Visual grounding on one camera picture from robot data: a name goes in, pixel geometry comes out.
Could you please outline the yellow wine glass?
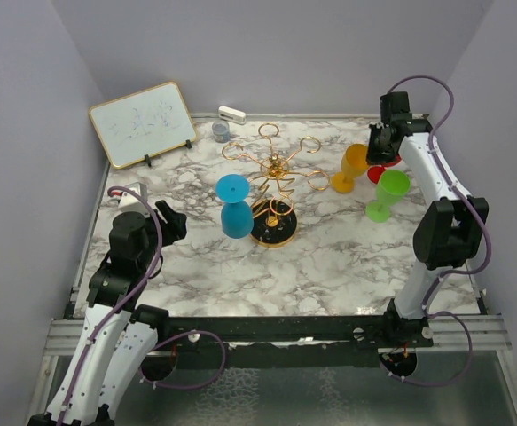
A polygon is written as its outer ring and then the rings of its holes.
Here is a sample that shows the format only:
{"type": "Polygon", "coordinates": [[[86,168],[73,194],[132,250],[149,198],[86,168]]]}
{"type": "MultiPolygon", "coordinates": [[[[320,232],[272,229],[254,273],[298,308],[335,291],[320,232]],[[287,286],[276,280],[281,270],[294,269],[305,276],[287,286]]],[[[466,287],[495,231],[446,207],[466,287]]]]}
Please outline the yellow wine glass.
{"type": "Polygon", "coordinates": [[[336,172],[331,183],[338,193],[350,193],[355,187],[355,179],[362,176],[369,168],[366,161],[368,146],[363,144],[350,145],[341,158],[340,170],[336,172]]]}

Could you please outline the red wine glass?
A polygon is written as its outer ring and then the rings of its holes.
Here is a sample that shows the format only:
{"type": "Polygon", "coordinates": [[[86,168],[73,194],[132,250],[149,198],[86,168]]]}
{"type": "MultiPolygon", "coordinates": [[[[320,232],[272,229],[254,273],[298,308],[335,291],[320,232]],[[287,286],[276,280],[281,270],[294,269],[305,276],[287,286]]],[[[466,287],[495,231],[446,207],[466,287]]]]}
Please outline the red wine glass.
{"type": "Polygon", "coordinates": [[[397,165],[401,161],[401,157],[398,155],[393,161],[387,162],[380,165],[372,165],[367,170],[368,179],[375,185],[380,181],[381,175],[389,168],[397,165]]]}

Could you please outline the green wine glass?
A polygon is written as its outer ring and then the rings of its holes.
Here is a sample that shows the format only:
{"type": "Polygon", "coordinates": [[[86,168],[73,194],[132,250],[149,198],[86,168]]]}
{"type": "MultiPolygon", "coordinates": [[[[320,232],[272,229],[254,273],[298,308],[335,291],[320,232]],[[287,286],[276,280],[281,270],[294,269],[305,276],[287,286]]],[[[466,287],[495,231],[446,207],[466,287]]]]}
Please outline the green wine glass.
{"type": "Polygon", "coordinates": [[[375,223],[384,223],[391,216],[390,207],[401,201],[411,189],[411,180],[400,170],[387,170],[376,186],[376,200],[365,207],[365,214],[375,223]]]}

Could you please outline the blue wine glass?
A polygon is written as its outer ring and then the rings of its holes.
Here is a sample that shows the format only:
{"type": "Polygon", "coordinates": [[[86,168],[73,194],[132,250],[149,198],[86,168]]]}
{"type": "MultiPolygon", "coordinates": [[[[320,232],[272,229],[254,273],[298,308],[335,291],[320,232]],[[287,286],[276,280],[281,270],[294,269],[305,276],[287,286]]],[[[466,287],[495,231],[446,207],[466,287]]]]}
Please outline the blue wine glass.
{"type": "Polygon", "coordinates": [[[215,186],[217,197],[223,202],[221,224],[223,232],[232,239],[248,236],[254,227],[253,212],[246,202],[250,184],[240,174],[221,177],[215,186]]]}

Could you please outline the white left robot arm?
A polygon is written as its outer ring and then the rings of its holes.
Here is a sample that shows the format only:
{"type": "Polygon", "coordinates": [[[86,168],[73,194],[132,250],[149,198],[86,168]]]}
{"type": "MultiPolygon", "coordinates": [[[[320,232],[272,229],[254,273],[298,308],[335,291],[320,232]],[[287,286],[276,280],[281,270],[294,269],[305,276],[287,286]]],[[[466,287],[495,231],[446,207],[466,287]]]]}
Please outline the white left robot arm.
{"type": "Polygon", "coordinates": [[[158,274],[161,250],[185,238],[186,216],[165,201],[119,214],[109,250],[89,283],[82,332],[65,377],[31,425],[112,425],[133,376],[150,350],[170,338],[168,312],[138,304],[158,274]]]}

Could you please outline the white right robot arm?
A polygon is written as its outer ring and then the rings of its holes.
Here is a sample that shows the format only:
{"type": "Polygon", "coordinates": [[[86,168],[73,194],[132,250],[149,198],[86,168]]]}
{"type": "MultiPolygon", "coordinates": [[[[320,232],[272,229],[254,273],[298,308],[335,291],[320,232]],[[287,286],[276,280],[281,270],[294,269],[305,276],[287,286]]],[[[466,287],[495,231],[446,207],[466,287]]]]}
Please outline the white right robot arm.
{"type": "Polygon", "coordinates": [[[380,97],[380,122],[370,127],[366,161],[384,170],[377,199],[366,206],[367,216],[375,222],[385,221],[392,203],[405,196],[410,180],[394,169],[398,161],[411,170],[427,205],[412,237],[416,262],[383,315],[381,335],[393,347],[401,347],[419,334],[441,279],[461,272],[486,239],[483,227],[489,204],[457,181],[433,130],[427,119],[413,116],[405,91],[389,91],[380,97]]]}

